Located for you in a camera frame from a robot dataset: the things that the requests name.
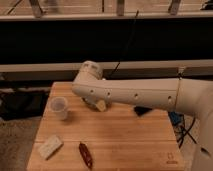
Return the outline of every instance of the pepper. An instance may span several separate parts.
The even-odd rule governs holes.
[[[91,170],[92,169],[92,165],[93,165],[92,156],[91,156],[86,144],[83,144],[82,142],[80,142],[79,151],[80,151],[81,156],[82,156],[82,158],[84,160],[84,163]]]

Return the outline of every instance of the wooden table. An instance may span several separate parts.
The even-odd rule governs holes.
[[[106,112],[98,112],[72,93],[70,82],[54,83],[49,100],[55,96],[68,99],[69,117],[59,121],[46,107],[27,170],[87,171],[78,149],[80,141],[91,152],[94,171],[184,170],[165,111],[153,110],[138,117],[133,106],[113,103]],[[45,161],[37,149],[53,134],[58,135],[64,145]]]

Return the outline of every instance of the black cable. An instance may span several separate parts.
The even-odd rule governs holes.
[[[138,19],[138,15],[139,15],[139,10],[137,10],[136,14],[135,14],[135,17],[134,17],[134,21],[133,21],[133,24],[132,24],[132,29],[131,29],[131,33],[130,33],[130,36],[129,36],[129,39],[125,45],[125,48],[124,48],[124,51],[121,55],[121,58],[119,59],[118,61],[118,64],[116,65],[116,67],[113,69],[113,71],[109,74],[109,78],[112,77],[112,75],[117,71],[120,63],[121,63],[121,60],[123,57],[126,56],[126,54],[128,53],[129,51],[129,47],[133,41],[133,38],[134,38],[134,35],[135,35],[135,27],[136,27],[136,22],[137,22],[137,19]]]
[[[14,5],[11,7],[9,11],[7,11],[7,15],[11,14],[11,12],[22,2],[22,0],[18,0],[14,3]]]
[[[194,139],[194,137],[190,134],[190,132],[187,132],[187,135],[191,138],[191,140],[195,143],[195,144],[197,144],[197,141]]]
[[[184,133],[181,135],[180,138],[178,138],[177,142],[179,142],[179,141],[181,141],[182,139],[184,139],[184,137],[189,133],[189,131],[190,131],[190,130],[192,129],[192,127],[194,126],[195,121],[196,121],[196,119],[193,118],[193,121],[192,121],[191,125],[189,126],[189,128],[188,128],[187,130],[185,129]]]
[[[183,129],[182,129],[182,127],[181,127],[181,137],[182,137],[183,135],[184,135],[184,133],[183,133]],[[181,139],[180,144],[179,144],[179,148],[182,147],[183,142],[184,142],[184,138]]]

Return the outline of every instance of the plastic cup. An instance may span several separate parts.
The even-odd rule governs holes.
[[[64,97],[54,97],[50,101],[50,110],[59,120],[65,120],[68,116],[68,101]]]

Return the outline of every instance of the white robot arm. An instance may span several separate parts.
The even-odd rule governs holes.
[[[213,170],[213,82],[191,79],[102,80],[101,67],[83,63],[73,82],[83,98],[176,111],[201,120],[192,171]]]

